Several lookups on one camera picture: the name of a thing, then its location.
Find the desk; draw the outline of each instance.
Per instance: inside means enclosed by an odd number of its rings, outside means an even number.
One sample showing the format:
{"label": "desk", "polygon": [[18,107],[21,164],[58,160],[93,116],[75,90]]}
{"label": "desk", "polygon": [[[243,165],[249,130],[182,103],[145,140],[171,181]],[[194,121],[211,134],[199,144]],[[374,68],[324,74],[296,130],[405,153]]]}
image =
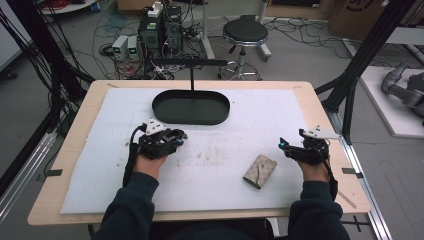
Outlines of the desk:
{"label": "desk", "polygon": [[[197,81],[196,88],[202,89],[287,89],[293,90],[302,109],[308,127],[315,127],[317,122],[324,128],[332,129],[318,97],[307,82],[283,81]],[[58,153],[52,169],[63,169],[59,177],[47,178],[28,217],[31,225],[56,225],[75,223],[99,223],[102,214],[61,215],[60,209],[65,199],[71,175],[88,137],[91,126],[100,110],[104,96],[109,88],[177,88],[189,89],[188,81],[96,81],[91,85],[78,115]],[[331,140],[331,165],[339,181],[337,202],[345,213],[366,213],[370,205],[355,175],[343,174],[342,168],[350,168],[344,150],[338,140]],[[251,217],[288,216],[289,209],[261,209],[237,211],[207,212],[164,212],[155,214],[154,221],[193,220],[193,219],[228,219]]]}

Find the sleeve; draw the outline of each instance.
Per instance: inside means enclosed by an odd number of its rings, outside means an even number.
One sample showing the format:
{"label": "sleeve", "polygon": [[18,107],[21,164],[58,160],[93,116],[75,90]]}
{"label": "sleeve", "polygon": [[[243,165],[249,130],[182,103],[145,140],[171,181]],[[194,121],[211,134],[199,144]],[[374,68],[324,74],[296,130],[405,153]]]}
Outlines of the sleeve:
{"label": "sleeve", "polygon": [[303,183],[300,200],[292,204],[288,226],[290,239],[350,239],[340,218],[343,210],[331,199],[325,182]]}
{"label": "sleeve", "polygon": [[153,177],[133,173],[127,187],[118,190],[92,240],[147,240],[155,211],[152,197],[158,186]]}

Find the round stool seat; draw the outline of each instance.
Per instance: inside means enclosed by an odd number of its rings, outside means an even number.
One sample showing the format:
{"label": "round stool seat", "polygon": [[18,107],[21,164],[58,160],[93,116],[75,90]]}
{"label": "round stool seat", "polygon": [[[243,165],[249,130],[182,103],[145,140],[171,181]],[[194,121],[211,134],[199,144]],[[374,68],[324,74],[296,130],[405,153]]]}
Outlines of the round stool seat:
{"label": "round stool seat", "polygon": [[268,29],[254,20],[233,20],[224,25],[223,32],[227,41],[244,47],[258,47],[268,38]]}

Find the black oval tray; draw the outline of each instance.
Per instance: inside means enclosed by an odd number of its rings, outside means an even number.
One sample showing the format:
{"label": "black oval tray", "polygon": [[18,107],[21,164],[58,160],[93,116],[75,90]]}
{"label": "black oval tray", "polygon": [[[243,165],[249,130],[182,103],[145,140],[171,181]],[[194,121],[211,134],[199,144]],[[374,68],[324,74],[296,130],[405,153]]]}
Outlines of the black oval tray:
{"label": "black oval tray", "polygon": [[164,123],[216,125],[227,119],[230,102],[221,93],[203,90],[167,90],[152,102],[155,117]]}

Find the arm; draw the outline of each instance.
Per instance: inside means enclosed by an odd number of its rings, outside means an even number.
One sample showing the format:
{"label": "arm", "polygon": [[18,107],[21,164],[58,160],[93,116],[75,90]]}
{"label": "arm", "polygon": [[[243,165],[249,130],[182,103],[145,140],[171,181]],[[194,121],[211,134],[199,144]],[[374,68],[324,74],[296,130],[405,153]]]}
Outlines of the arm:
{"label": "arm", "polygon": [[128,185],[118,190],[93,240],[147,239],[155,206],[152,197],[166,157],[149,160],[139,155]]}
{"label": "arm", "polygon": [[304,183],[300,200],[291,206],[288,226],[290,239],[349,239],[340,221],[343,210],[331,199],[324,164],[310,166],[298,163]]}

